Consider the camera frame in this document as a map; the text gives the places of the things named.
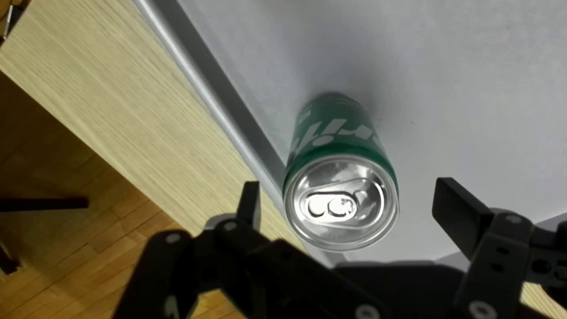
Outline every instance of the wooden panel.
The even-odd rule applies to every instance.
[[[134,2],[33,2],[0,70],[192,233],[254,180]],[[263,228],[298,244],[267,197]]]
[[[148,238],[180,228],[0,75],[0,197],[72,196],[91,210],[0,215],[24,263],[0,274],[0,318],[111,318]],[[240,316],[219,293],[196,314]]]

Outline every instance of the aluminum can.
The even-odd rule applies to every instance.
[[[300,112],[282,190],[293,229],[329,252],[375,244],[399,215],[396,171],[368,111],[337,93]]]

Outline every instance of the wooden floor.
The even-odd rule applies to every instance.
[[[111,318],[146,240],[178,228],[0,75],[0,197],[89,197],[88,212],[0,215],[22,261],[0,274],[0,318]],[[196,318],[242,318],[208,295]]]

